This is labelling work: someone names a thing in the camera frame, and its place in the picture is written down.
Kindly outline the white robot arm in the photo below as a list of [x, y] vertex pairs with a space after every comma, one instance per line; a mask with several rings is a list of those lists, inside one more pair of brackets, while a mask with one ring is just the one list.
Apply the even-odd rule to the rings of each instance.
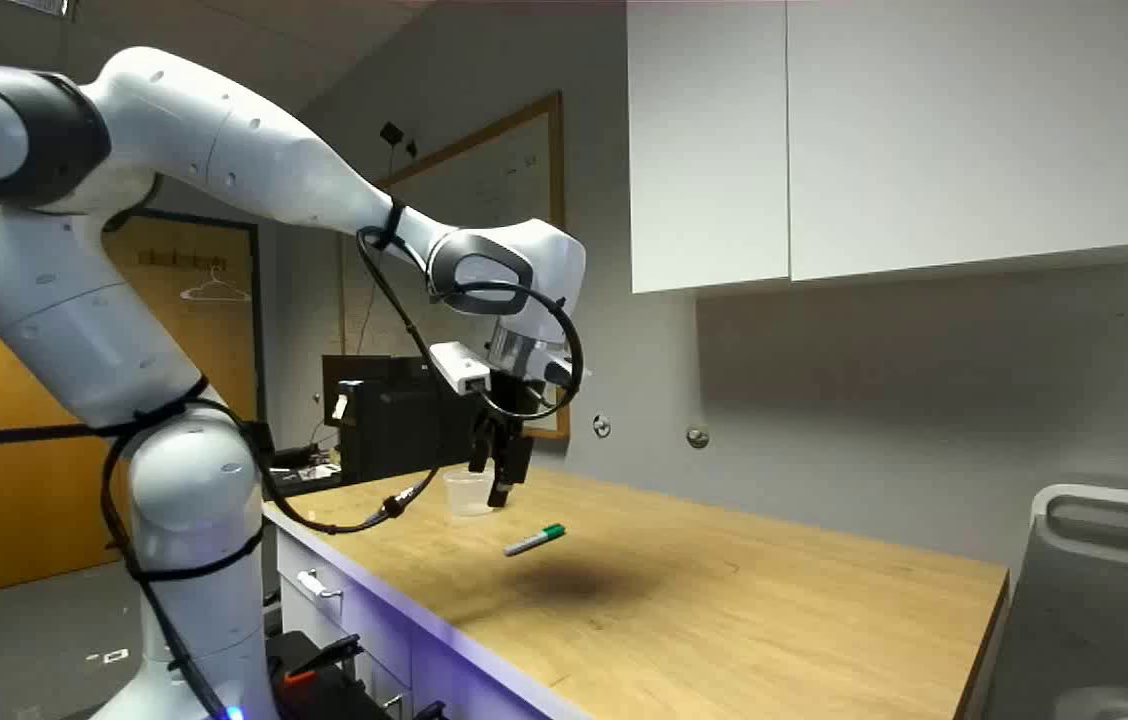
[[105, 519], [145, 591], [145, 661], [96, 720], [279, 720], [264, 466], [105, 252], [109, 226], [164, 179], [422, 269], [437, 299], [497, 326], [506, 386], [582, 386], [585, 243], [546, 221], [439, 226], [271, 102], [164, 49], [126, 49], [87, 84], [0, 70], [0, 339], [111, 442], [134, 493]]

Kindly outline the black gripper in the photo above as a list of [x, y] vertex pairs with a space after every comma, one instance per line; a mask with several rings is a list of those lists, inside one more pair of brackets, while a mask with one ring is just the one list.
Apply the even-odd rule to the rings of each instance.
[[532, 466], [532, 442], [525, 438], [525, 423], [542, 412], [542, 397], [527, 379], [515, 379], [509, 372], [494, 375], [494, 393], [486, 397], [486, 422], [474, 433], [468, 473], [489, 473], [494, 451], [494, 488], [489, 503], [506, 508], [514, 488], [527, 478]]

